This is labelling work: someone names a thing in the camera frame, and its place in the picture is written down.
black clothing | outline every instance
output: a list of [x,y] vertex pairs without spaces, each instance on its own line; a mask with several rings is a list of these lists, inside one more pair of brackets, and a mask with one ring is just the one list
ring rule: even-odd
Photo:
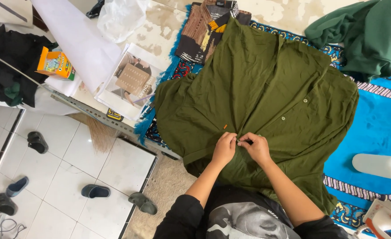
[[204,210],[193,196],[179,196],[153,237],[170,238],[346,239],[348,234],[329,216],[293,228],[275,201],[226,185],[212,189]]
[[[0,58],[13,67],[39,83],[43,83],[47,75],[36,73],[42,47],[53,49],[56,43],[51,43],[46,37],[33,34],[22,34],[16,31],[5,31],[5,26],[0,26]],[[10,92],[13,86],[20,85],[17,98],[8,97],[6,90]],[[16,106],[21,101],[31,107],[35,107],[35,91],[37,84],[16,72],[6,64],[0,62],[0,101],[9,106]]]

dark green fabric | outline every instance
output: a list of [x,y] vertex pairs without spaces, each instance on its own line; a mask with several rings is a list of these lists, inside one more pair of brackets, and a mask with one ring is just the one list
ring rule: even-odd
[[23,99],[20,94],[20,84],[17,82],[14,82],[11,87],[7,87],[4,89],[4,94],[12,99],[11,103],[7,103],[8,106],[18,106],[21,103],[21,100]]
[[313,22],[305,35],[315,46],[343,42],[342,72],[369,82],[391,76],[391,0],[370,0],[339,8]]
[[[277,165],[329,215],[336,198],[322,182],[323,163],[346,135],[358,101],[356,84],[330,63],[329,56],[300,41],[231,18],[198,75],[158,86],[159,133],[196,177],[224,132],[261,134]],[[218,179],[278,200],[242,147]]]

orange box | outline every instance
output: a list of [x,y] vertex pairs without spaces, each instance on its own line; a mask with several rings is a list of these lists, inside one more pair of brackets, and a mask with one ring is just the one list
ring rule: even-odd
[[[54,59],[58,60],[58,67],[48,68],[48,64],[56,65],[52,63]],[[73,80],[75,78],[75,68],[73,68],[65,54],[63,52],[49,52],[45,46],[42,49],[38,68],[35,72],[62,80]]]

metal shelf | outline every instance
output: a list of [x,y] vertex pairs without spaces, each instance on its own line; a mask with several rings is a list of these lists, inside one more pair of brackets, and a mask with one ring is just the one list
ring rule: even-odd
[[[98,121],[102,122],[103,124],[107,125],[107,126],[110,126],[114,129],[117,129],[119,130],[120,132],[132,137],[132,138],[135,138],[137,139],[138,138],[138,135],[134,134],[134,128],[123,123],[123,122],[118,122],[118,121],[115,121],[115,120],[111,120],[111,119],[108,119],[104,113],[80,102],[80,101],[77,101],[71,97],[68,97],[66,95],[63,95],[62,93],[58,92],[58,91],[53,91],[54,94],[56,94],[56,97],[60,97],[60,98],[63,98],[65,99],[66,101],[69,101],[70,103],[72,103],[73,105],[75,105],[76,109],[81,111],[82,113],[85,113],[85,114],[90,114],[92,115],[94,118],[96,118]],[[158,144],[158,143],[155,143],[149,139],[145,139],[145,144],[146,145],[150,145],[152,147],[154,147],[155,149],[158,149],[158,150],[161,150],[163,153],[165,154],[168,154],[172,157],[175,157],[177,159],[181,159],[181,157],[177,154],[175,154],[174,152],[172,152],[172,150],[170,150],[168,147],[164,146],[164,145],[161,145],[161,144]]]

rug fringe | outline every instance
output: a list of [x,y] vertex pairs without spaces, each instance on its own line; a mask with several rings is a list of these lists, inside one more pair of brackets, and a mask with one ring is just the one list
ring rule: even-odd
[[[185,20],[181,25],[181,29],[178,32],[178,35],[176,36],[176,41],[173,44],[171,51],[169,52],[169,59],[171,60],[171,64],[169,67],[166,69],[166,71],[160,73],[160,75],[157,77],[156,83],[157,85],[169,80],[173,73],[175,72],[175,69],[177,68],[180,58],[175,55],[176,48],[178,47],[179,41],[181,40],[181,33],[182,30],[184,29],[185,24],[187,24],[188,17],[190,16],[190,10],[191,10],[191,4],[188,4],[185,6],[187,8],[187,15],[185,16]],[[150,98],[150,103],[154,101],[154,97],[152,96]],[[135,130],[134,133],[139,135],[138,140],[139,142],[145,146],[145,134],[148,131],[148,128],[151,125],[151,122],[154,120],[154,117],[156,116],[156,111],[153,109],[149,109],[150,112],[145,115],[144,119],[135,124]]]

